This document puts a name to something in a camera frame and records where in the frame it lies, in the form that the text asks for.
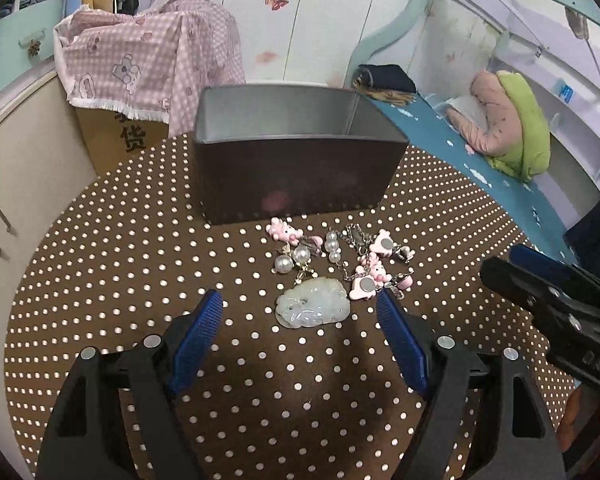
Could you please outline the person's right hand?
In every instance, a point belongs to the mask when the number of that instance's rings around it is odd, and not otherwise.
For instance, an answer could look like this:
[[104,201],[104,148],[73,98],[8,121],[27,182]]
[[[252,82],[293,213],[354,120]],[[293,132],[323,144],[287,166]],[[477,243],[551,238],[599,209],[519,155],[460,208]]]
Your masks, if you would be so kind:
[[568,479],[600,479],[600,394],[580,385],[571,393],[556,437]]

